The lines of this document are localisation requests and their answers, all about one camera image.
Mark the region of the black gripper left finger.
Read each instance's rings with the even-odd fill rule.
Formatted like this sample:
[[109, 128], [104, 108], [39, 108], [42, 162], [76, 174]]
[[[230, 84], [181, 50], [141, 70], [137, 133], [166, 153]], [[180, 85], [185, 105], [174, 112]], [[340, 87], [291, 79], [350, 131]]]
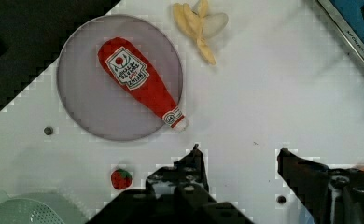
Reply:
[[188, 155], [146, 179], [144, 189], [123, 191], [88, 224], [253, 224], [233, 204], [209, 193], [203, 154]]

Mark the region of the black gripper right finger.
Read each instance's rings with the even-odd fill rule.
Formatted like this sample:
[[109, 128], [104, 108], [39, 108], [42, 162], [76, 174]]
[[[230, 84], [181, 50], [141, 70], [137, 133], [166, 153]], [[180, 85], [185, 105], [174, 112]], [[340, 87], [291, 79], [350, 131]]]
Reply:
[[308, 210], [315, 224], [364, 224], [364, 171], [335, 168], [298, 157], [283, 148], [277, 172]]

